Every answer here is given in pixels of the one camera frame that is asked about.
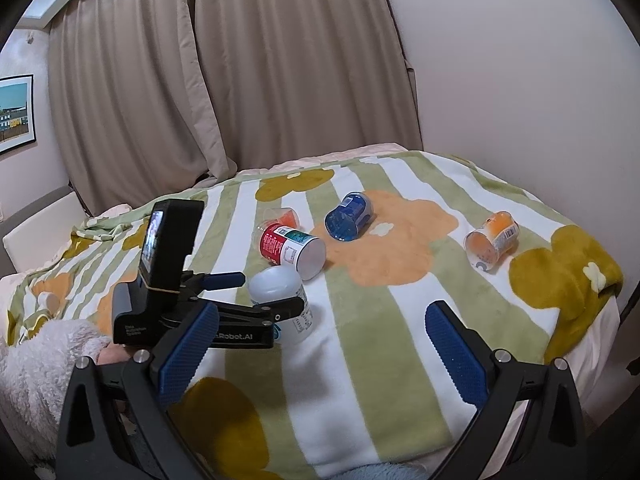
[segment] fluffy white cloth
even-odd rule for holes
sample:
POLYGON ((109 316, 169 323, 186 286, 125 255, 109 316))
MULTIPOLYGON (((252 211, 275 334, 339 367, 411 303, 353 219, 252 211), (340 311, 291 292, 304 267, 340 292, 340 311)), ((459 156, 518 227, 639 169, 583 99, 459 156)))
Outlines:
POLYGON ((20 346, 0 337, 0 419, 31 464, 55 455, 66 388, 78 357, 98 355, 110 342, 86 320, 51 320, 20 346))

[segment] blue fabric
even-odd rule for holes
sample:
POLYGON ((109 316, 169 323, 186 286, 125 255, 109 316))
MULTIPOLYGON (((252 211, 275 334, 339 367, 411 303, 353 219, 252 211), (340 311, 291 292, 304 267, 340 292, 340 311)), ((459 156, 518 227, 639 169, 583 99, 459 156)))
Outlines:
POLYGON ((427 480, 424 469, 403 464, 373 464, 340 473, 331 480, 427 480))
POLYGON ((455 326, 447 319, 438 303, 438 301, 431 303, 424 315, 427 335, 447 368, 462 400, 481 410, 489 398, 484 368, 455 326))
POLYGON ((158 402, 164 408, 178 402, 218 333, 220 316, 212 301, 202 309, 158 371, 158 402))

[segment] camera screen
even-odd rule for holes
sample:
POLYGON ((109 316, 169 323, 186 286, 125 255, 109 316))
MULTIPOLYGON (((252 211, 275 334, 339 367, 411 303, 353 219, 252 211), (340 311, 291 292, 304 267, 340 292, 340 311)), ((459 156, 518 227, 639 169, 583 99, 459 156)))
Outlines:
POLYGON ((142 245, 142 256, 140 260, 146 267, 147 272, 151 272, 151 261, 156 250, 158 242, 158 228, 162 223, 163 211, 153 211, 149 220, 149 226, 146 228, 145 243, 142 245))

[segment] blue clamp handle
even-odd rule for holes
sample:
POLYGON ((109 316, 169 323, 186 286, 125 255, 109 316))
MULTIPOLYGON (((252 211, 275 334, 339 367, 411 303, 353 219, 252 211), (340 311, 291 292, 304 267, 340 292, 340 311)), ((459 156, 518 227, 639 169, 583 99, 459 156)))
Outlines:
POLYGON ((242 272, 224 272, 222 274, 205 274, 200 285, 203 290, 220 290, 243 286, 246 277, 242 272))

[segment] beige curtain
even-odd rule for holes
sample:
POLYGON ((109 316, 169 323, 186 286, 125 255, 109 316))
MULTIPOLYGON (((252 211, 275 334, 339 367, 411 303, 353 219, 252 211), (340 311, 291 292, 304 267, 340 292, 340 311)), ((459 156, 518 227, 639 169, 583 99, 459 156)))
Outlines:
POLYGON ((422 147, 386 0, 195 0, 195 30, 241 169, 376 142, 422 147))
POLYGON ((52 22, 49 95, 69 176, 94 214, 235 171, 187 0, 72 0, 52 22))

